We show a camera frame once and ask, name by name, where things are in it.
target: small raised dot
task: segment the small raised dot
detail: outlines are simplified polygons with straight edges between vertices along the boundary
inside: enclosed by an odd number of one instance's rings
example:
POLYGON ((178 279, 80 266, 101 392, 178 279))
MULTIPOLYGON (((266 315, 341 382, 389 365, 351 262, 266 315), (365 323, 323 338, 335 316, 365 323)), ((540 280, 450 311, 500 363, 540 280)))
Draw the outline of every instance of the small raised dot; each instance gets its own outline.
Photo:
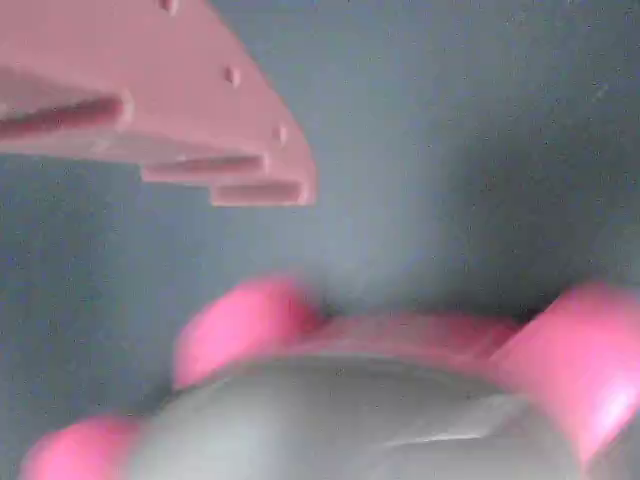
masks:
POLYGON ((174 16, 176 13, 178 13, 178 8, 180 7, 180 0, 160 0, 160 6, 169 15, 174 16))
POLYGON ((278 125, 273 130, 273 137, 280 144, 280 146, 284 146, 289 140, 289 130, 284 125, 278 125))
POLYGON ((224 69, 224 79, 233 87, 238 88, 242 83, 242 74, 235 67, 227 67, 224 69))

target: pink rounded bump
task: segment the pink rounded bump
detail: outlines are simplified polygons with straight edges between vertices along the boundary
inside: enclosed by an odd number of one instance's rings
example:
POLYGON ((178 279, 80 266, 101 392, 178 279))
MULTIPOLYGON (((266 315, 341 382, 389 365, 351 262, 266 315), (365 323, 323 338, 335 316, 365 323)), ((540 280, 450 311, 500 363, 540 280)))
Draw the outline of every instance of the pink rounded bump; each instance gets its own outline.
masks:
POLYGON ((206 307, 176 342, 174 384, 194 385, 240 358, 295 343, 319 325, 306 296, 289 280, 242 284, 206 307))
POLYGON ((136 421, 96 417, 43 437, 22 462, 23 480, 117 480, 136 421))
POLYGON ((640 304, 604 286, 568 292, 496 356, 587 463, 640 405, 640 304))

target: pink plastic toy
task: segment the pink plastic toy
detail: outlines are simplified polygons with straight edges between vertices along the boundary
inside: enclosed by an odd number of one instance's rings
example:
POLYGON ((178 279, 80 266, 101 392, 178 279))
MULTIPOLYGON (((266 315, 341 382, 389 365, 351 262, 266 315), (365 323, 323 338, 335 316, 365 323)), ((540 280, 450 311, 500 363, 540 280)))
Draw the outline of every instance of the pink plastic toy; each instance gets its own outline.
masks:
POLYGON ((205 0, 0 7, 0 151, 136 163, 216 205, 303 205, 299 125, 205 0))

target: gray plastic surface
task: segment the gray plastic surface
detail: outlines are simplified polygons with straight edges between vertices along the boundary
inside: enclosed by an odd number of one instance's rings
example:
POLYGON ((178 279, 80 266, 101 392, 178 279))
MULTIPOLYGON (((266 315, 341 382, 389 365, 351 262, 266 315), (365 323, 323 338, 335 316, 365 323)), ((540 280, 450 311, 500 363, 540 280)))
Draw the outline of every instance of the gray plastic surface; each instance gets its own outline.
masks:
POLYGON ((577 480, 564 438, 523 399, 395 360, 293 357, 182 394, 124 480, 577 480))

